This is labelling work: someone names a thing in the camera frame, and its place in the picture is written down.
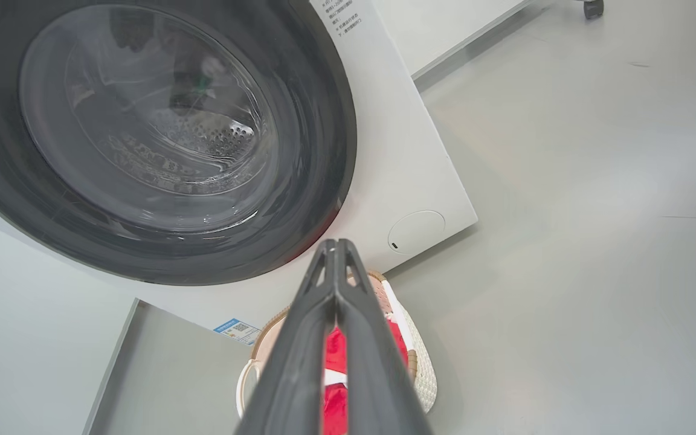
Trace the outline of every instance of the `energy label sticker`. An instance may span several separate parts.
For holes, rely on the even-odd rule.
[[[254,342],[257,341],[259,336],[259,328],[253,327],[249,324],[244,324],[238,319],[232,319],[229,322],[225,322],[220,327],[214,329],[214,331],[222,334],[225,337],[232,338],[235,341],[240,341],[246,346],[253,346]]]

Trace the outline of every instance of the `washing machine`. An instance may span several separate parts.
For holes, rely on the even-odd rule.
[[[0,231],[36,276],[260,327],[324,237],[385,272],[475,222],[370,0],[0,0]]]

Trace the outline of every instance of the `washing machine drum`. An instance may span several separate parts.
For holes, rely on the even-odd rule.
[[[0,214],[93,267],[229,283],[303,253],[356,156],[305,1],[0,1]]]

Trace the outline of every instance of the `floor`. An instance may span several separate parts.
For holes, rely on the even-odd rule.
[[[388,275],[439,435],[696,433],[696,2],[605,7],[539,0],[417,81],[480,215]],[[148,310],[94,433],[230,433],[246,349]]]

